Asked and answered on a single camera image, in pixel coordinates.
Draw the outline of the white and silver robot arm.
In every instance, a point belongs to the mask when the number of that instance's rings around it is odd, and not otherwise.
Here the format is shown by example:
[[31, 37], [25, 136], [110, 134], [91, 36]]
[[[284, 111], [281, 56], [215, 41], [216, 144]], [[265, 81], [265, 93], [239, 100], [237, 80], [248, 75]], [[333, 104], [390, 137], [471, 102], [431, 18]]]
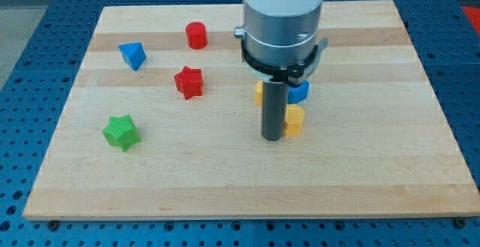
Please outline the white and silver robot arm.
[[324, 0], [242, 0], [241, 41], [245, 66], [262, 80], [261, 135], [284, 135], [287, 99], [316, 69], [328, 41], [317, 40]]

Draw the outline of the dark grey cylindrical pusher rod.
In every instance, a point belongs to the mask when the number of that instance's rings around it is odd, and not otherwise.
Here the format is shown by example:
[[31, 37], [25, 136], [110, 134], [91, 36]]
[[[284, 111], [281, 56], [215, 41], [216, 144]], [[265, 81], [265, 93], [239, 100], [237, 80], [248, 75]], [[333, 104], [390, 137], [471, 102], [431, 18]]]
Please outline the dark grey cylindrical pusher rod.
[[262, 83], [261, 135], [277, 141], [284, 134], [289, 87], [284, 83]]

